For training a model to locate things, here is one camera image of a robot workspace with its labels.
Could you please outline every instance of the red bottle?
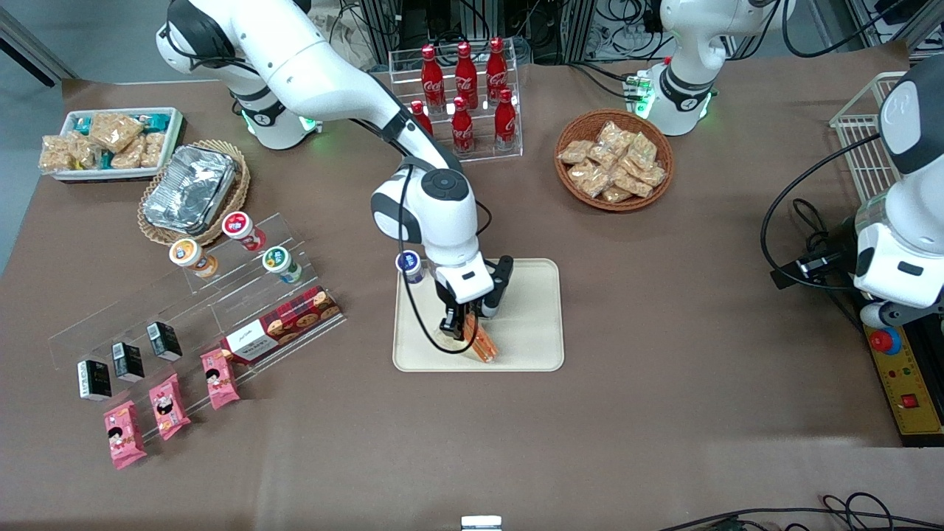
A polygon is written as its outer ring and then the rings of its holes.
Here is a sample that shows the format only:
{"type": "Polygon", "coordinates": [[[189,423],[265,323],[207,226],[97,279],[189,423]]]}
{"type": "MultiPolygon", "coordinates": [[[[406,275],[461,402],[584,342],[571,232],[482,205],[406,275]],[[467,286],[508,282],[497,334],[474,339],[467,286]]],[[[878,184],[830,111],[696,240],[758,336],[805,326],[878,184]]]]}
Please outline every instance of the red bottle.
{"type": "Polygon", "coordinates": [[[443,86],[443,69],[436,62],[436,49],[432,44],[423,46],[423,70],[420,72],[423,94],[430,114],[446,113],[446,88],[443,86]]]}
{"type": "Polygon", "coordinates": [[[431,136],[432,122],[430,118],[423,113],[423,102],[418,99],[413,100],[410,102],[410,110],[413,111],[413,119],[416,120],[419,125],[423,126],[423,129],[429,131],[431,136]]]}
{"type": "Polygon", "coordinates": [[[456,113],[452,115],[452,148],[456,153],[469,153],[475,150],[472,117],[465,108],[462,96],[456,96],[452,102],[456,105],[456,113]]]}
{"type": "Polygon", "coordinates": [[[495,108],[495,147],[499,151],[510,151],[514,147],[514,140],[512,89],[501,89],[498,107],[495,108]]]}
{"type": "Polygon", "coordinates": [[[468,109],[479,106],[479,78],[472,62],[472,46],[459,43],[459,62],[456,63],[456,92],[465,100],[468,109]]]}
{"type": "Polygon", "coordinates": [[[492,55],[485,65],[485,83],[488,84],[488,104],[494,108],[498,105],[501,89],[508,86],[508,65],[505,64],[505,42],[501,37],[493,37],[489,45],[492,55]]]}

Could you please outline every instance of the small black box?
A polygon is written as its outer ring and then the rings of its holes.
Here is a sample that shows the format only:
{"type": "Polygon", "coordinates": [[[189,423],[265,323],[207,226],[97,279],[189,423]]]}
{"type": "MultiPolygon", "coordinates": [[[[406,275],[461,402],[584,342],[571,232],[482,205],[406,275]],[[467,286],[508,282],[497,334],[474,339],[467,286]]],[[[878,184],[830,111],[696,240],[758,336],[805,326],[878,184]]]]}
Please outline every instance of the small black box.
{"type": "Polygon", "coordinates": [[[94,401],[111,398],[109,366],[94,360],[78,362],[78,398],[94,401]]]}
{"type": "Polygon", "coordinates": [[[147,327],[147,337],[151,340],[151,347],[154,354],[167,361],[180,359],[183,351],[180,349],[180,343],[177,342],[177,334],[174,329],[162,322],[153,322],[147,327]]]}
{"type": "Polygon", "coordinates": [[[141,349],[125,343],[111,346],[111,359],[115,364],[115,376],[126,382],[144,379],[144,363],[141,361],[141,349]]]}

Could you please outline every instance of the brown table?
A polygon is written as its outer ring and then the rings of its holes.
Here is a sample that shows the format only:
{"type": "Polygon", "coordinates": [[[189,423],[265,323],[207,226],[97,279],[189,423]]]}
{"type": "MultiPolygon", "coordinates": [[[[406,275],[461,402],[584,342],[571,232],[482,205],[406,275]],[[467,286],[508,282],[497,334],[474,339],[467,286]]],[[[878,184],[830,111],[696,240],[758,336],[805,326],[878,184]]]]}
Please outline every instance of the brown table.
{"type": "MultiPolygon", "coordinates": [[[[67,109],[174,106],[186,140],[239,146],[247,210],[287,216],[349,321],[115,471],[46,338],[173,266],[134,222],[142,183],[43,179],[0,281],[5,528],[448,529],[495,513],[513,530],[654,529],[857,489],[944,520],[944,450],[898,447],[862,338],[825,296],[778,292],[757,243],[777,192],[836,148],[827,120],[906,67],[901,47],[725,66],[710,114],[671,141],[672,188],[623,215],[580,204],[551,163],[569,120],[617,100],[532,67],[525,156],[466,169],[495,213],[485,254],[560,267],[567,357],[547,374],[394,368],[396,246],[368,201],[398,155],[365,130],[267,151],[218,83],[67,85],[67,109]]],[[[842,163],[799,194],[834,223],[856,203],[842,163]]],[[[786,209],[771,239],[779,259],[801,250],[786,209]]]]}

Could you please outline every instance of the pink snack bag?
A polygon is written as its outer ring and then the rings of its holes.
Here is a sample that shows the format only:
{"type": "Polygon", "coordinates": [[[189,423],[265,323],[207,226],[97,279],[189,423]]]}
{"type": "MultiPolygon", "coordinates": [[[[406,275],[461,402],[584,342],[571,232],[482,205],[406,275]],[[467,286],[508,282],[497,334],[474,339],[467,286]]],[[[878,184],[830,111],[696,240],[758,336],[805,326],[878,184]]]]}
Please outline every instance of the pink snack bag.
{"type": "Polygon", "coordinates": [[[111,463],[116,470],[147,455],[138,429],[138,410],[134,402],[127,401],[106,413],[105,429],[109,432],[111,463]]]}
{"type": "Polygon", "coordinates": [[[190,423],[180,400],[176,374],[151,389],[150,397],[154,418],[158,422],[158,431],[164,440],[171,438],[177,430],[190,423]]]}
{"type": "Polygon", "coordinates": [[[208,352],[200,356],[200,360],[203,361],[203,371],[207,377],[207,390],[210,392],[210,403],[213,409],[219,409],[234,400],[239,400],[239,395],[236,394],[236,379],[233,378],[229,360],[223,355],[223,351],[216,349],[208,352]]]}

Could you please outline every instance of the round wicker tray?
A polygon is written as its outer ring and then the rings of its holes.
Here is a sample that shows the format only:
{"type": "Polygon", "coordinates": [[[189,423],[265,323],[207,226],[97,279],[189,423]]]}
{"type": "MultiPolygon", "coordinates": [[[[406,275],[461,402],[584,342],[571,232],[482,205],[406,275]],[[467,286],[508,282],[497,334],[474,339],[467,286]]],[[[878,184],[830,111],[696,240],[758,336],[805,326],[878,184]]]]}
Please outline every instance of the round wicker tray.
{"type": "Polygon", "coordinates": [[[554,166],[557,167],[557,177],[561,179],[561,183],[567,190],[570,190],[570,193],[573,194],[574,197],[590,206],[611,212],[627,212],[641,209],[651,204],[666,192],[668,185],[672,182],[672,176],[675,173],[672,146],[668,143],[666,136],[650,122],[643,120],[629,111],[620,111],[617,109],[598,109],[596,111],[590,111],[587,114],[578,116],[567,124],[564,130],[561,131],[561,136],[557,139],[557,148],[554,149],[554,166]],[[564,148],[574,140],[591,140],[595,142],[599,131],[603,129],[603,124],[608,120],[613,120],[615,124],[627,131],[642,131],[658,148],[655,159],[666,171],[666,180],[655,188],[651,196],[646,198],[630,197],[618,203],[609,203],[602,199],[590,197],[584,192],[581,192],[574,182],[570,180],[570,177],[567,175],[567,166],[557,158],[557,154],[563,151],[564,148]]]}
{"type": "Polygon", "coordinates": [[[151,180],[151,183],[147,185],[147,189],[144,190],[144,195],[141,197],[141,201],[138,203],[138,227],[141,228],[141,232],[147,236],[147,239],[154,243],[170,247],[180,238],[192,237],[201,246],[207,246],[213,243],[213,241],[216,240],[216,238],[219,238],[223,233],[223,218],[227,214],[236,212],[243,208],[243,203],[245,203],[245,196],[249,191],[249,167],[245,164],[245,157],[243,157],[243,153],[233,144],[230,144],[229,142],[223,142],[221,140],[198,140],[191,144],[191,146],[212,149],[213,151],[226,153],[232,157],[233,160],[235,160],[239,165],[239,169],[236,172],[236,177],[233,179],[232,186],[229,188],[229,192],[223,207],[221,207],[216,212],[215,220],[213,221],[213,224],[210,225],[210,228],[198,236],[191,236],[189,234],[184,234],[183,232],[170,231],[168,229],[155,227],[148,223],[146,219],[144,219],[144,200],[147,199],[147,197],[150,196],[152,192],[154,192],[154,189],[164,177],[164,170],[167,168],[167,166],[165,165],[162,167],[158,172],[158,175],[156,175],[154,179],[151,180]]]}

